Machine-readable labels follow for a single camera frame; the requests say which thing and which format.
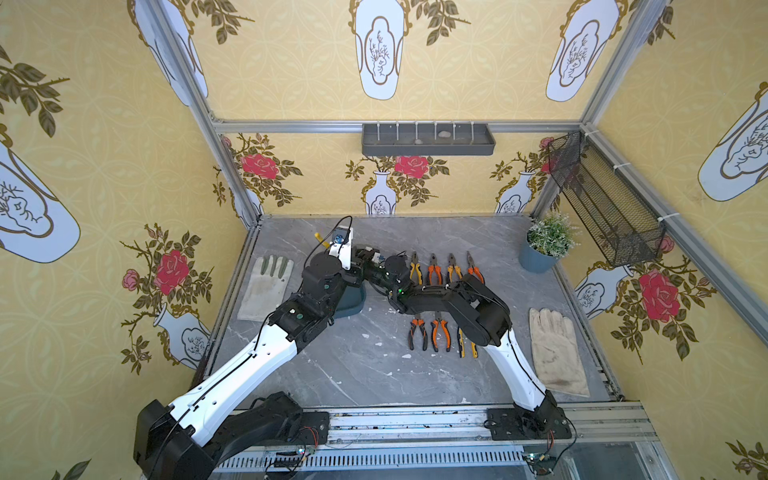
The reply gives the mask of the teal plastic storage box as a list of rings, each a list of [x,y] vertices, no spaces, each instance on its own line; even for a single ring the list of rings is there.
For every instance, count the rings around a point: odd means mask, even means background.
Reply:
[[[334,312],[334,319],[347,318],[359,314],[367,298],[364,285],[347,286]]]

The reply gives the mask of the yellow black pliers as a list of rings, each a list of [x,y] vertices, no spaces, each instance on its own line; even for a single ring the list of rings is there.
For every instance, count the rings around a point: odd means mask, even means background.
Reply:
[[[477,345],[467,339],[461,328],[457,329],[457,345],[459,356],[461,358],[470,356],[471,358],[477,359],[479,357]]]
[[[421,264],[419,261],[418,254],[416,252],[413,252],[410,257],[409,278],[410,278],[410,281],[415,285],[421,286],[424,283]]]

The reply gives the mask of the red orange black pliers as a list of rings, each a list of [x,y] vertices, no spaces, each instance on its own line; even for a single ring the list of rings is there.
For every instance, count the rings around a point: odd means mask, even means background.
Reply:
[[[427,269],[427,284],[429,286],[438,286],[444,284],[442,269],[438,263],[437,256],[434,253],[430,255],[429,259]]]

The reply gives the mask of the orange long nose pliers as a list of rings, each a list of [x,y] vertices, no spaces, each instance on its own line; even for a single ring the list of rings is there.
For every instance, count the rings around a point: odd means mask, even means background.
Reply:
[[[476,266],[474,259],[470,252],[466,253],[466,259],[467,259],[467,273],[477,278],[482,284],[485,283],[485,278],[483,274],[481,273],[480,269]]]

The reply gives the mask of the yellow long nose pliers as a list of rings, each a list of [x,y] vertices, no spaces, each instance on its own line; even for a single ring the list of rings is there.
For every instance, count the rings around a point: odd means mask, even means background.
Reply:
[[[323,245],[323,247],[326,250],[329,250],[331,248],[331,243],[326,237],[321,236],[318,232],[314,234],[314,237],[316,238],[319,244]]]

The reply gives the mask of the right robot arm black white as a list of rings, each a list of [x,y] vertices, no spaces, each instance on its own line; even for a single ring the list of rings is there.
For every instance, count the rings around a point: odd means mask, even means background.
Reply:
[[[564,411],[521,351],[509,307],[479,279],[467,275],[450,283],[420,285],[411,280],[405,256],[383,257],[372,247],[352,249],[350,270],[401,314],[448,314],[469,340],[490,355],[507,384],[523,427],[547,433],[566,424]]]

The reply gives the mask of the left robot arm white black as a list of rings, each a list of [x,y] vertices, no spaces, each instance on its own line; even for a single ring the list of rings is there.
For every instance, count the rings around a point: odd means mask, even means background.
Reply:
[[[294,440],[303,408],[287,393],[236,408],[274,371],[291,361],[337,317],[345,291],[360,285],[360,250],[315,255],[302,284],[275,307],[256,337],[186,394],[164,406],[154,400],[138,415],[133,457],[146,479],[207,479],[224,461],[259,444]]]

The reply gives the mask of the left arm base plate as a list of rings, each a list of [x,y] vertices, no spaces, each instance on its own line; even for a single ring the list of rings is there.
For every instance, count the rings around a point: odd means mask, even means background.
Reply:
[[[329,431],[330,414],[327,411],[304,411],[289,420],[285,441],[317,447],[327,443]]]

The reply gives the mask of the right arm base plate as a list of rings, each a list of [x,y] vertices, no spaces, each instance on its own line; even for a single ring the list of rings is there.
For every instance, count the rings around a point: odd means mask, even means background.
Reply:
[[[547,405],[535,411],[520,407],[488,409],[483,427],[494,441],[570,440],[574,436],[563,410]]]

